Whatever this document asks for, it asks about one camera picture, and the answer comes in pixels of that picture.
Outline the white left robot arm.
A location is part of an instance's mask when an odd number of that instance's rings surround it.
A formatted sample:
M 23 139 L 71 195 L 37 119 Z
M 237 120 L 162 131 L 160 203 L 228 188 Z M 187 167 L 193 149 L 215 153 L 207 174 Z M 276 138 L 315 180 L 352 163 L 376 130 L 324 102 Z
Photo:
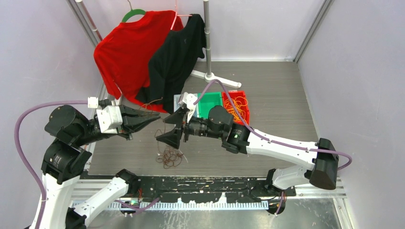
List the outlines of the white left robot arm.
M 70 207 L 74 187 L 78 183 L 92 153 L 85 145 L 120 136 L 132 139 L 132 134 L 158 120 L 155 112 L 136 110 L 124 105 L 96 101 L 96 114 L 86 118 L 72 102 L 55 102 L 45 131 L 54 137 L 44 153 L 42 176 L 36 181 L 41 197 L 32 229 L 85 229 L 111 203 L 123 196 L 139 193 L 140 179 L 122 169 L 100 191 L 84 203 Z

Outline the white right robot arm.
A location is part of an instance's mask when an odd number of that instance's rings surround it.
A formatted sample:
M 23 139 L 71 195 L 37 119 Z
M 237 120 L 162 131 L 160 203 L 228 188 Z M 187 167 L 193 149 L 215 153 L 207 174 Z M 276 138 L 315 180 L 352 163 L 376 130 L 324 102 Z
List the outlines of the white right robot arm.
M 265 189 L 271 196 L 302 184 L 325 190 L 336 188 L 339 156 L 330 140 L 300 142 L 268 135 L 234 123 L 234 117 L 218 105 L 209 111 L 208 118 L 188 117 L 189 112 L 183 106 L 166 117 L 164 122 L 175 127 L 157 136 L 156 140 L 179 149 L 181 141 L 188 141 L 191 135 L 215 138 L 234 154 L 269 156 L 293 163 L 292 167 L 269 170 Z

